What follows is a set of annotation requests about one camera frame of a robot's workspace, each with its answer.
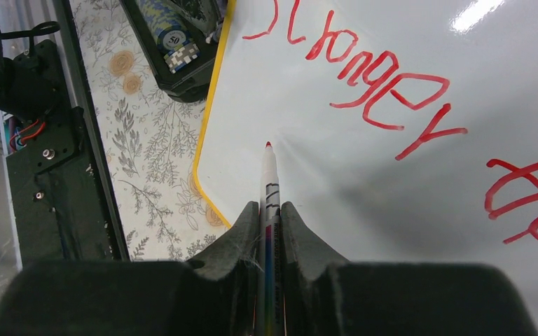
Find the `yellow framed whiteboard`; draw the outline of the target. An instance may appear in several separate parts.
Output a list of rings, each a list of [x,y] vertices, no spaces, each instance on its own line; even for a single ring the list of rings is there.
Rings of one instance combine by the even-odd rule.
[[[351,260],[501,269],[538,327],[538,1],[231,1],[193,168]]]

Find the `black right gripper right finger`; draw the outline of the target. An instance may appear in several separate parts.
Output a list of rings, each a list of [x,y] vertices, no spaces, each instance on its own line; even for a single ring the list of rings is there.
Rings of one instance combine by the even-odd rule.
[[[281,208],[288,335],[537,335],[518,291],[497,268],[352,262]]]

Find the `white red whiteboard marker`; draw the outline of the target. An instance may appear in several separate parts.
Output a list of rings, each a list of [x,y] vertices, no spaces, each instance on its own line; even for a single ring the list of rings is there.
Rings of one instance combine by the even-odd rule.
[[[283,335],[284,312],[280,265],[280,183],[277,159],[270,142],[265,145],[261,166],[259,202],[260,239],[256,300],[256,335]]]

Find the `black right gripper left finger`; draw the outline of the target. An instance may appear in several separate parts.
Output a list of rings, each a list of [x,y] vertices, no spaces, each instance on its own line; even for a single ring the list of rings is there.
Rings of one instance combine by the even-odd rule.
[[[48,261],[0,300],[0,335],[250,335],[259,210],[184,262]]]

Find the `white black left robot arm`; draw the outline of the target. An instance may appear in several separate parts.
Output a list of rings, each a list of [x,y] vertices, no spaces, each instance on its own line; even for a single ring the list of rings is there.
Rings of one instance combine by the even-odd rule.
[[[3,33],[0,30],[0,110],[24,121],[48,115],[61,104],[54,84],[35,69],[42,65],[34,39],[60,30],[56,21],[42,22],[30,30]],[[4,57],[3,40],[28,38],[29,64]]]

